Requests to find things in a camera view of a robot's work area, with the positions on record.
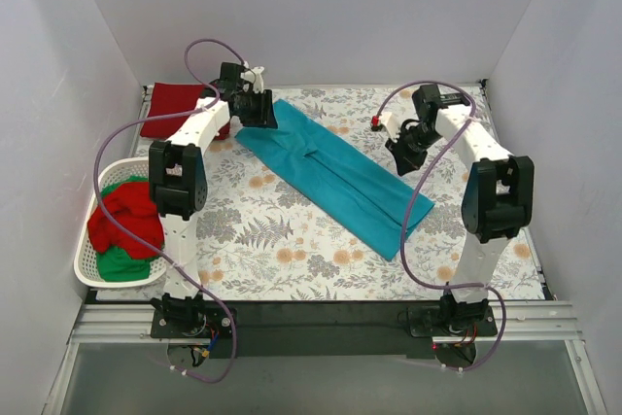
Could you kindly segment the teal t shirt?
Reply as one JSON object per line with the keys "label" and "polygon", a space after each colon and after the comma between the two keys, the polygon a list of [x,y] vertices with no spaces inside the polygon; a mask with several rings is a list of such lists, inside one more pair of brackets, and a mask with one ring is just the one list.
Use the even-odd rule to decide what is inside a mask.
{"label": "teal t shirt", "polygon": [[413,189],[290,103],[276,129],[244,127],[236,140],[382,259],[391,261]]}

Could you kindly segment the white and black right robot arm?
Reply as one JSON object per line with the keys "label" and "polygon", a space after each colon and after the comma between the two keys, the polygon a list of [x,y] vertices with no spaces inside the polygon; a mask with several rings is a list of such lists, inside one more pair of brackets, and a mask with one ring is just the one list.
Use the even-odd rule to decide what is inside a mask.
{"label": "white and black right robot arm", "polygon": [[461,216],[466,240],[452,279],[439,287],[439,301],[407,311],[415,336],[499,334],[489,305],[490,282],[510,240],[532,219],[535,166],[501,146],[478,121],[472,96],[457,86],[443,92],[439,82],[414,82],[416,116],[400,121],[385,109],[372,120],[383,130],[386,148],[400,176],[416,170],[431,175],[429,149],[438,141],[454,150],[468,171]]}

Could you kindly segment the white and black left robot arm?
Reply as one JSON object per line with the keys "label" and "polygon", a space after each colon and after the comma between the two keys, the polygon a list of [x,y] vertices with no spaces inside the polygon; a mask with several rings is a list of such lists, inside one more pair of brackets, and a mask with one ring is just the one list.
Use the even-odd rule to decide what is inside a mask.
{"label": "white and black left robot arm", "polygon": [[182,126],[149,149],[150,199],[163,229],[167,261],[164,293],[154,305],[165,323],[187,337],[198,336],[207,326],[196,258],[198,214],[208,195],[203,157],[233,117],[248,127],[277,127],[263,72],[262,66],[223,63],[220,77]]}

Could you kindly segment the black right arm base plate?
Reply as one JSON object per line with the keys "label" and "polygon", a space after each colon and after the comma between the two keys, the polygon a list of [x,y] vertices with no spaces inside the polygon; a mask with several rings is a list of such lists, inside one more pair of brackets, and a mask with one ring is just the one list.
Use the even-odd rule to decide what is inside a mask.
{"label": "black right arm base plate", "polygon": [[402,317],[405,329],[413,337],[476,336],[494,337],[498,334],[495,316],[488,299],[474,303],[454,303],[453,297],[437,301],[413,303],[405,308]]}

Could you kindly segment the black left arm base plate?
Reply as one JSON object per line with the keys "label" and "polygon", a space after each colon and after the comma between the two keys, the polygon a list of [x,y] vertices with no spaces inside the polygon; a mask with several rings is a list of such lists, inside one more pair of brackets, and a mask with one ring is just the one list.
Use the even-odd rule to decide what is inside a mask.
{"label": "black left arm base plate", "polygon": [[227,315],[220,305],[204,299],[202,294],[184,299],[165,294],[151,298],[150,305],[154,309],[152,338],[231,338],[231,325],[237,321],[235,308],[230,308]]}

